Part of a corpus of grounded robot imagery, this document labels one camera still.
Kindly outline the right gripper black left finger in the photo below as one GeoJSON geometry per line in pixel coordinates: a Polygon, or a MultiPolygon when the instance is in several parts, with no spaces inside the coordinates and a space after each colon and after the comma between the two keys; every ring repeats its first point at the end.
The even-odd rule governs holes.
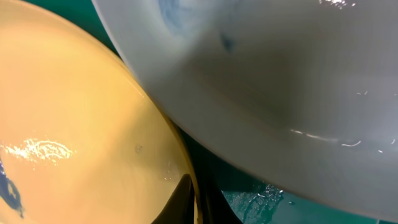
{"type": "Polygon", "coordinates": [[[195,191],[189,174],[184,174],[165,207],[152,224],[193,224],[195,191]]]}

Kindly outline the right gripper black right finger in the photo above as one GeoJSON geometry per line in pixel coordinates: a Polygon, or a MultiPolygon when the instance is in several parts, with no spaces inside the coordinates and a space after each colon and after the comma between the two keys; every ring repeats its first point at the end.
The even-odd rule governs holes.
{"type": "Polygon", "coordinates": [[[198,186],[204,224],[242,224],[211,179],[199,179],[198,186]]]}

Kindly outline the yellow plate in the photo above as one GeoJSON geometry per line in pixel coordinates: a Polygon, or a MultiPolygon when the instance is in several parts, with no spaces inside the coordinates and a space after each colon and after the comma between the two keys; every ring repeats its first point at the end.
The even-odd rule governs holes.
{"type": "Polygon", "coordinates": [[[1,2],[1,222],[152,223],[187,150],[125,64],[66,19],[1,2]]]}

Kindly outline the light blue plate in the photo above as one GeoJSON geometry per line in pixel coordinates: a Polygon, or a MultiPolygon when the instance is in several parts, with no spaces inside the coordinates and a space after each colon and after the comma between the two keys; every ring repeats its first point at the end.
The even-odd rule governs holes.
{"type": "Polygon", "coordinates": [[[134,78],[245,172],[397,221],[397,1],[95,0],[134,78]]]}

